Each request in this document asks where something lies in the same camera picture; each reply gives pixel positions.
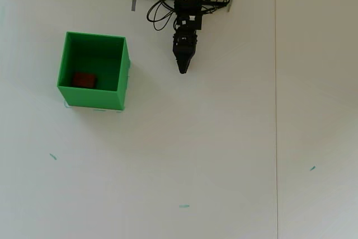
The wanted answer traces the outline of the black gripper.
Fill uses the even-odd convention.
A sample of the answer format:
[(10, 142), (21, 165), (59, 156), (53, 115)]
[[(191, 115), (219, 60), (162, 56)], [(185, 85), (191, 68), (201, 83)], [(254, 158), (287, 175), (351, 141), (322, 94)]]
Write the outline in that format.
[(197, 34), (195, 30), (177, 30), (173, 36), (173, 51), (192, 51), (184, 57), (179, 52), (174, 52), (178, 70), (180, 73), (187, 73), (191, 59), (195, 55)]

